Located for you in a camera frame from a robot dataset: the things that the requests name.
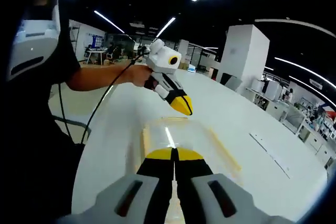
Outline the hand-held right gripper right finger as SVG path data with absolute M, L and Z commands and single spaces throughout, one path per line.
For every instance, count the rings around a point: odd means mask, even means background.
M 204 158 L 175 149 L 177 196 L 186 223 L 286 223 L 257 208 L 250 193 L 223 174 L 212 172 Z

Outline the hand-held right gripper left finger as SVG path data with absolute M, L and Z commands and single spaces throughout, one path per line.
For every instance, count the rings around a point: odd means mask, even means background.
M 125 175 L 98 193 L 92 207 L 57 223 L 164 223 L 172 198 L 172 148 L 149 153 L 135 174 Z

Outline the person's left hand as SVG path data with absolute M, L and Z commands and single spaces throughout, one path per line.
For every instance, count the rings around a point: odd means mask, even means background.
M 130 82 L 137 87 L 144 87 L 151 76 L 152 70 L 148 66 L 133 65 L 129 69 Z

